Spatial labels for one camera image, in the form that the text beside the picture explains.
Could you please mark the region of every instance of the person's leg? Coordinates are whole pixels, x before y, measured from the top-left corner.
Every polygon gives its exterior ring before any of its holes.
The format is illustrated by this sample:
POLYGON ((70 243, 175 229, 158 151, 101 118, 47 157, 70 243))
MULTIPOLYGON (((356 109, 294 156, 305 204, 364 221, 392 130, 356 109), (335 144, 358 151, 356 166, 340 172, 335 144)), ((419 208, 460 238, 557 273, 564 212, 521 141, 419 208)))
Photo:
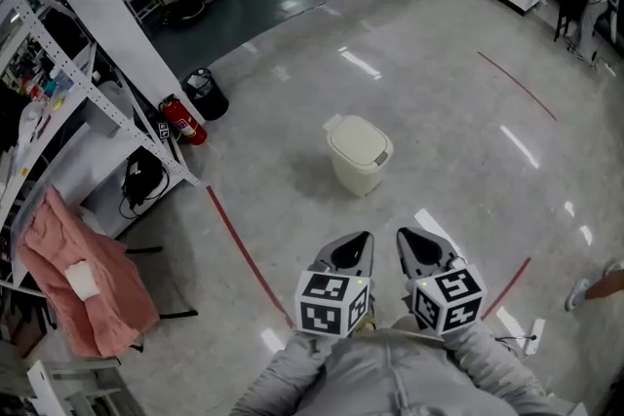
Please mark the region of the person's leg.
POLYGON ((574 33, 572 33, 571 36, 567 39, 574 49, 576 49, 581 43, 581 30, 583 26, 583 19, 587 16, 586 13, 587 6, 585 6, 585 9, 583 9, 583 14, 581 14, 581 19, 578 21, 574 33))
POLYGON ((606 298, 613 293, 624 290, 624 271, 615 271, 590 287, 585 293, 585 300, 606 298))
POLYGON ((167 6, 163 23, 195 18, 203 9, 204 5, 197 0, 177 0, 167 6))
POLYGON ((624 290, 624 271, 616 270, 608 273, 596 283, 588 279, 578 281, 565 302, 565 308, 569 311, 583 305, 586 300, 606 298, 618 291, 624 290))
POLYGON ((594 26, 600 15, 606 10, 607 5, 605 2, 600 4, 588 3, 583 16, 581 17, 581 23, 579 25, 579 42, 576 44, 576 51, 583 56, 583 58, 589 61, 592 58, 592 35, 594 33, 594 26))

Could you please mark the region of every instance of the floor tape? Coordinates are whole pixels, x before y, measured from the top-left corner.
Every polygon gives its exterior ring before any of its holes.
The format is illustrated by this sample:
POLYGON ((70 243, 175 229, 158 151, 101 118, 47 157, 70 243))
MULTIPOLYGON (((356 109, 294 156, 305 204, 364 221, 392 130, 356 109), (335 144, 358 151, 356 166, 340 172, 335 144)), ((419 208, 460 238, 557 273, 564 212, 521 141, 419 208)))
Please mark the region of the floor tape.
POLYGON ((241 240, 238 233, 236 232, 236 229, 234 229, 232 222, 227 216, 227 213, 225 213, 223 206, 221 205, 220 201, 216 197, 215 191, 213 191, 213 188, 211 186, 208 186, 206 189, 208 191, 209 196, 213 200, 216 210, 218 211, 219 215, 221 215, 221 218, 223 219, 223 222, 225 223, 225 227, 227 227, 227 230, 230 232, 230 235, 232 236, 232 239, 234 240, 234 243, 236 243, 236 246, 238 247, 238 249, 241 250, 241 253, 243 254, 243 258, 245 258, 245 260, 247 261, 247 264, 252 269, 252 272, 257 278, 257 280, 259 281, 260 285, 262 286, 262 289, 264 289, 264 292, 268 295, 269 299, 271 300, 271 302, 273 302, 273 305, 275 305, 277 310, 279 310, 282 314, 284 314, 284 318, 286 319, 286 323, 288 324, 288 326, 290 328, 293 328, 294 327, 293 320, 289 316, 289 313, 286 312, 286 309, 284 308, 284 306, 282 305, 278 297, 275 295, 275 293, 271 289, 271 286, 269 286, 264 276, 262 276, 262 273, 257 268, 257 265, 255 265, 255 262, 252 259, 252 256, 245 248, 243 241, 241 240))
POLYGON ((500 294, 496 297, 496 299, 491 303, 491 305, 487 308, 486 313, 481 316, 482 321, 484 321, 491 313, 494 311, 500 302, 505 298, 509 290, 512 286, 518 281, 523 272, 527 269, 528 264, 530 263, 530 257, 528 257, 523 265, 520 266, 518 272, 514 275, 511 281, 505 286, 505 288, 500 292, 500 294))
POLYGON ((539 100, 534 93, 532 93, 529 89, 527 89, 523 84, 521 84, 518 80, 516 80, 513 76, 511 76, 509 73, 507 73, 507 71, 502 68, 501 66, 499 66, 498 64, 496 64, 494 61, 492 61, 489 57, 487 57, 486 55, 480 53, 479 51, 477 51, 477 54, 479 56, 481 56, 483 59, 485 59, 487 62, 489 62, 490 64, 492 64, 493 66, 496 66, 500 71, 502 71, 505 75, 507 75, 509 78, 511 78, 523 91, 525 91, 535 102, 537 102, 537 104, 539 104, 544 111, 546 111, 546 113, 548 113, 551 118, 553 120, 555 120, 555 122, 557 122, 557 117, 551 112, 550 109, 548 109, 544 103, 539 100))

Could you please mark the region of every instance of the trash bin lid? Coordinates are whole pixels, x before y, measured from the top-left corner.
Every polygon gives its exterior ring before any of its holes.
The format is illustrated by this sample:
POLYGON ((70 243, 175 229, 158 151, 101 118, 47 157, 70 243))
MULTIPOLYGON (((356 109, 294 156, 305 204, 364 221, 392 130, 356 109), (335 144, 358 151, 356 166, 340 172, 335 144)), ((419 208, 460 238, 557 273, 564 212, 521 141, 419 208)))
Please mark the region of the trash bin lid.
POLYGON ((331 146, 362 167, 372 164, 388 145, 385 134, 359 116, 346 116, 330 131, 331 146))

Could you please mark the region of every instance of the metal shelf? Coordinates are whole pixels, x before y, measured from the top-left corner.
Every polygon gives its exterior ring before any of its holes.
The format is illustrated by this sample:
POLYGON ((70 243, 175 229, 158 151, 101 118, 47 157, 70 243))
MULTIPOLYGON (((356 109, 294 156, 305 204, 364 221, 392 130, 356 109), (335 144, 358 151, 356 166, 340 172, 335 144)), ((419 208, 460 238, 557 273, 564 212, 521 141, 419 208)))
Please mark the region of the metal shelf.
MULTIPOLYGON (((42 8, 42 10, 53 8, 67 14, 65 11, 68 11, 68 9, 61 4, 64 0, 59 0, 59 2, 56 0, 40 1, 45 2, 48 6, 42 8)), ((186 164, 177 161, 171 149, 164 146, 158 137, 155 136, 151 125, 147 122, 135 101, 133 102, 135 111, 148 129, 149 134, 140 130, 135 125, 132 117, 128 118, 124 115, 94 86, 92 74, 98 50, 96 44, 85 47, 74 60, 69 59, 41 23, 39 15, 42 10, 35 14, 26 0, 2 0, 0 12, 5 13, 5 16, 8 16, 11 12, 18 13, 22 26, 18 29, 14 38, 6 45, 6 50, 3 50, 0 54, 0 71, 4 71, 20 45, 28 36, 31 36, 37 40, 48 57, 53 61, 56 70, 62 71, 73 81, 73 87, 68 92, 63 106, 58 111, 50 112, 49 122, 40 135, 32 141, 23 155, 20 165, 14 168, 14 176, 10 179, 7 189, 2 199, 0 199, 0 222, 4 224, 9 211, 15 204, 23 183, 37 160, 41 157, 46 146, 85 98, 103 111, 119 126, 119 129, 114 136, 105 137, 92 131, 85 124, 63 146, 35 183, 35 187, 21 205, 11 227, 13 283, 0 282, 0 285, 10 285, 13 289, 20 285, 22 279, 27 274, 27 271, 16 256, 16 241, 19 240, 25 226, 23 222, 29 220, 30 214, 38 206, 38 202, 45 193, 47 186, 54 185, 71 206, 80 204, 88 199, 86 205, 94 208, 97 217, 106 227, 107 233, 114 237, 130 221, 125 221, 125 219, 122 221, 118 215, 118 204, 121 202, 122 194, 120 186, 117 189, 116 184, 110 183, 111 178, 113 178, 112 173, 120 170, 120 166, 122 166, 128 156, 139 147, 142 146, 156 156, 169 172, 171 181, 167 191, 170 191, 182 180, 186 180, 193 185, 201 184, 200 180, 190 172, 186 164), (4 5, 5 2, 10 4, 10 9, 9 6, 4 5)), ((120 73, 118 75, 120 75, 122 84, 127 88, 123 75, 120 73)), ((145 204, 145 207, 148 208, 155 201, 148 202, 145 204)))

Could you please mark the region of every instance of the white pillar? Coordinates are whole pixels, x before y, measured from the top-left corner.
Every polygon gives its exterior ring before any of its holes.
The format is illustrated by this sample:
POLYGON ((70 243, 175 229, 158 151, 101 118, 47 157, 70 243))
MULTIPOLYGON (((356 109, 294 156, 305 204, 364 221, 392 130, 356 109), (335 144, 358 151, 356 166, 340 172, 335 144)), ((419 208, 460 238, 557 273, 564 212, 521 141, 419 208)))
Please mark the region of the white pillar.
POLYGON ((158 107, 165 97, 175 94, 198 122, 204 122, 123 0, 67 2, 96 38, 97 43, 154 106, 158 107))

